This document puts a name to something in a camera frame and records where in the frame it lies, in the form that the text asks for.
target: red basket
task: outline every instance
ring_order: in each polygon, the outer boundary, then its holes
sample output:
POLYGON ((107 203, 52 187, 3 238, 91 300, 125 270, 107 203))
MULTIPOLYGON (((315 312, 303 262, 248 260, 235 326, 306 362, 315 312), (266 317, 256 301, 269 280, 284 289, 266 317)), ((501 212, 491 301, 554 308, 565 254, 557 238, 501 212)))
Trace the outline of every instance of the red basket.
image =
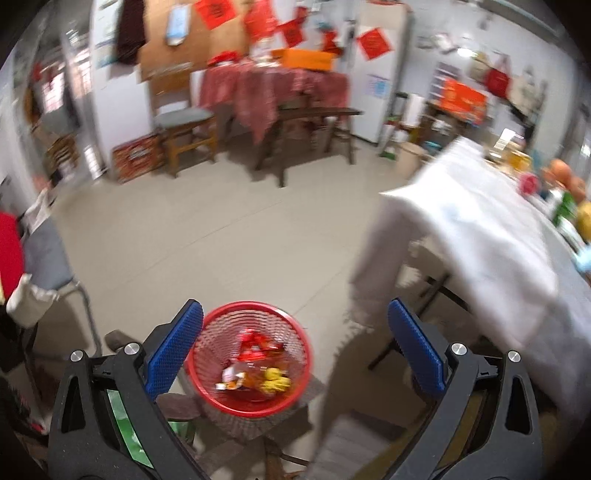
POLYGON ((310 379, 312 354, 304 329, 286 312, 257 301, 237 301, 210 312, 203 319, 203 330, 185 363, 193 385, 216 409, 257 419, 285 410, 304 392, 310 379), (238 353, 240 333, 253 328, 285 345, 290 356, 291 388, 269 400, 249 402, 219 391, 215 384, 222 377, 228 360, 238 353))

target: gray chair seat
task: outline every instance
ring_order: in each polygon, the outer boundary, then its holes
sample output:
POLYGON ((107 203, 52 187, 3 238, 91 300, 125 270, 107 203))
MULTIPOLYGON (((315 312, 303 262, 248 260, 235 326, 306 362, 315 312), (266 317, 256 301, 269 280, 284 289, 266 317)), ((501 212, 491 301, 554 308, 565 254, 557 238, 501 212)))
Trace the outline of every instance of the gray chair seat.
POLYGON ((213 112, 205 108, 183 108, 172 112, 160 113, 154 117, 154 122, 160 128, 174 128, 194 122, 203 122, 213 117, 213 112))
POLYGON ((44 290, 59 290, 74 278, 55 223, 45 220, 24 242, 25 272, 44 290))

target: red cloth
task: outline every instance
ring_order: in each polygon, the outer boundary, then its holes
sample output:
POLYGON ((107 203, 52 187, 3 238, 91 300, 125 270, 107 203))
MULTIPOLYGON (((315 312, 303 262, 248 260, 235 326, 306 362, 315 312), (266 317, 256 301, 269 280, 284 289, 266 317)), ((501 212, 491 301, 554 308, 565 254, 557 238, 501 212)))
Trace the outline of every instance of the red cloth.
POLYGON ((237 120, 253 133, 254 143, 277 120, 277 107, 305 93, 318 106, 346 107, 349 78, 343 73, 257 67, 251 61, 209 68, 203 75, 199 105, 212 109, 231 103, 237 120))
POLYGON ((8 300, 25 271, 17 220, 0 212, 0 280, 4 298, 8 300))

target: red banner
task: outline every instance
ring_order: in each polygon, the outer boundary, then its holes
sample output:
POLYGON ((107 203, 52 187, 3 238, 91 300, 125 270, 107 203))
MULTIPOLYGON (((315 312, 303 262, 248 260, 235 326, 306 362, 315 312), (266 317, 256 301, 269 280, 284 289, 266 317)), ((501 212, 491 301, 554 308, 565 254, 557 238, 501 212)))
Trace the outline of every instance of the red banner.
POLYGON ((236 10, 234 10, 232 0, 199 0, 195 3, 195 8, 209 30, 236 18, 236 10))
POLYGON ((244 15, 244 26, 253 44, 262 38, 272 37, 277 24, 271 0, 256 0, 244 15))
POLYGON ((281 33, 283 33, 283 38, 285 39, 285 43, 289 48, 297 47, 300 43, 302 43, 304 39, 304 34, 301 31, 300 23, 297 20, 291 20, 284 24, 279 25, 281 33))
POLYGON ((376 59, 393 50, 379 28, 374 28, 357 37, 357 41, 368 60, 376 59))

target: bulletin board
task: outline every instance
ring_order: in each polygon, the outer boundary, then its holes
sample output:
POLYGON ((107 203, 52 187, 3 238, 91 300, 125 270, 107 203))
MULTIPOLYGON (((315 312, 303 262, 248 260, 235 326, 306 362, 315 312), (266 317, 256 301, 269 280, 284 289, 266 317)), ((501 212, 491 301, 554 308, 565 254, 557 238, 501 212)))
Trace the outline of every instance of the bulletin board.
POLYGON ((243 18, 250 0, 232 0, 236 17, 213 30, 208 30, 192 2, 179 0, 145 0, 144 25, 147 43, 139 52, 142 81, 154 71, 183 63, 192 63, 193 70, 203 70, 207 61, 224 50, 248 52, 248 38, 243 18), (177 46, 166 44, 168 15, 173 5, 191 4, 191 25, 185 40, 177 46))

